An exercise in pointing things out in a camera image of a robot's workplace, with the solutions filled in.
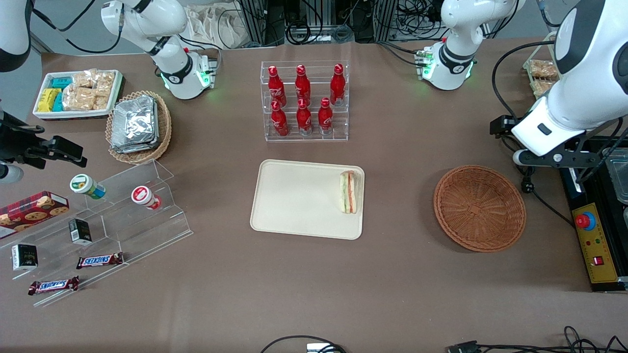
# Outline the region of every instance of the snickers bar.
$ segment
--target snickers bar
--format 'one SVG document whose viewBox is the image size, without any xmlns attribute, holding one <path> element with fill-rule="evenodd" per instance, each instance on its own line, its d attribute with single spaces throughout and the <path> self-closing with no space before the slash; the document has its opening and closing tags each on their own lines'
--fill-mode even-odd
<svg viewBox="0 0 628 353">
<path fill-rule="evenodd" d="M 42 294 L 49 291 L 57 290 L 77 290 L 79 288 L 79 277 L 73 277 L 69 280 L 52 281 L 52 282 L 33 282 L 28 288 L 28 295 Z"/>
<path fill-rule="evenodd" d="M 83 267 L 104 266 L 108 264 L 121 264 L 123 262 L 124 258 L 122 257 L 122 253 L 92 256 L 91 258 L 78 258 L 77 269 L 81 269 Z"/>
</svg>

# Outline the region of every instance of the brown wicker basket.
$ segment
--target brown wicker basket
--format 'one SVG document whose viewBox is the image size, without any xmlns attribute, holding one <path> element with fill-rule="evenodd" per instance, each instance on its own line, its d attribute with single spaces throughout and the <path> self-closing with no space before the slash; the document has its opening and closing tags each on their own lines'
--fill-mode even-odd
<svg viewBox="0 0 628 353">
<path fill-rule="evenodd" d="M 158 159 L 159 157 L 161 157 L 161 155 L 163 155 L 163 153 L 168 148 L 168 145 L 170 144 L 170 138 L 172 136 L 172 120 L 170 119 L 170 111 L 168 110 L 168 107 L 166 107 L 166 103 L 157 93 L 142 90 L 139 92 L 133 92 L 129 95 L 126 95 L 122 97 L 120 101 L 135 99 L 139 97 L 140 95 L 144 95 L 144 94 L 150 95 L 152 98 L 155 98 L 155 100 L 157 101 L 157 119 L 159 120 L 160 144 L 159 146 L 157 146 L 156 149 L 149 149 L 146 151 L 139 151 L 139 152 L 133 152 L 133 153 L 126 153 L 126 154 L 115 152 L 110 147 L 109 154 L 121 162 L 138 165 L 148 160 Z M 105 138 L 107 139 L 107 142 L 109 142 L 109 144 L 111 144 L 112 120 L 113 120 L 113 111 L 109 112 L 109 117 L 107 118 L 107 129 L 105 130 Z"/>
<path fill-rule="evenodd" d="M 434 192 L 434 211 L 448 236 L 469 250 L 492 253 L 512 246 L 526 225 L 517 188 L 479 165 L 450 170 Z"/>
</svg>

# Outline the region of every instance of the clear acrylic shelf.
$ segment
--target clear acrylic shelf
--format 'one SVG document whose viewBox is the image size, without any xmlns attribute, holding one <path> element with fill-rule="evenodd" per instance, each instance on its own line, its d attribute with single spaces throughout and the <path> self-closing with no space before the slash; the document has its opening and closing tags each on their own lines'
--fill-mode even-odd
<svg viewBox="0 0 628 353">
<path fill-rule="evenodd" d="M 71 212 L 56 217 L 44 228 L 25 231 L 7 239 L 11 242 L 0 246 L 0 256 L 11 257 L 11 246 L 17 243 L 37 247 L 39 265 L 33 271 L 15 271 L 16 282 L 24 288 L 24 295 L 34 281 L 66 280 L 79 276 L 78 291 L 55 291 L 33 296 L 34 306 L 46 306 L 72 293 L 80 293 L 85 287 L 109 276 L 130 264 L 150 255 L 193 232 L 188 221 L 173 200 L 170 186 L 165 182 L 173 177 L 155 160 L 134 166 L 122 173 L 102 180 L 107 193 L 100 200 L 85 197 L 85 209 L 71 203 Z M 135 204 L 131 191 L 139 185 L 148 186 L 161 198 L 157 210 Z M 68 222 L 74 218 L 89 223 L 93 243 L 88 246 L 70 241 Z M 76 269 L 79 257 L 124 253 L 124 263 L 115 266 Z"/>
<path fill-rule="evenodd" d="M 337 63 L 344 66 L 345 100 L 342 106 L 333 107 L 332 126 L 333 133 L 323 135 L 318 127 L 318 108 L 320 108 L 320 99 L 329 97 L 330 83 L 333 77 L 333 67 Z M 306 73 L 311 83 L 311 121 L 312 134 L 302 136 L 299 134 L 298 124 L 296 122 L 296 67 L 304 65 Z M 283 108 L 288 120 L 290 128 L 289 135 L 282 137 L 275 131 L 271 120 L 271 94 L 268 90 L 268 68 L 270 66 L 277 67 L 279 77 L 284 83 L 286 90 L 286 98 L 288 103 Z M 268 142 L 294 142 L 294 141 L 346 141 L 349 139 L 349 61 L 348 60 L 320 60 L 320 61 L 294 61 L 294 62 L 262 62 L 260 72 L 261 97 L 262 97 L 262 115 L 264 116 L 264 137 Z"/>
</svg>

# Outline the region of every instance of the emergency stop button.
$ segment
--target emergency stop button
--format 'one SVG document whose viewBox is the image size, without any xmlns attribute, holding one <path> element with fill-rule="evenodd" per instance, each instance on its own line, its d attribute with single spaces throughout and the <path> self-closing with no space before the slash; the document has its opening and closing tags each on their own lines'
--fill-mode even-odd
<svg viewBox="0 0 628 353">
<path fill-rule="evenodd" d="M 595 228 L 595 216 L 591 212 L 583 212 L 576 216 L 576 226 L 585 231 L 592 231 Z"/>
</svg>

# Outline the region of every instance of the red cookie box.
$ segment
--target red cookie box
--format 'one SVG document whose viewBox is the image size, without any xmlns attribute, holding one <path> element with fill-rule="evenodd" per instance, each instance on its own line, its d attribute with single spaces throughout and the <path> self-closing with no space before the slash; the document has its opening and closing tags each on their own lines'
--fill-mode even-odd
<svg viewBox="0 0 628 353">
<path fill-rule="evenodd" d="M 0 209 L 0 239 L 70 210 L 67 198 L 42 191 Z"/>
</svg>

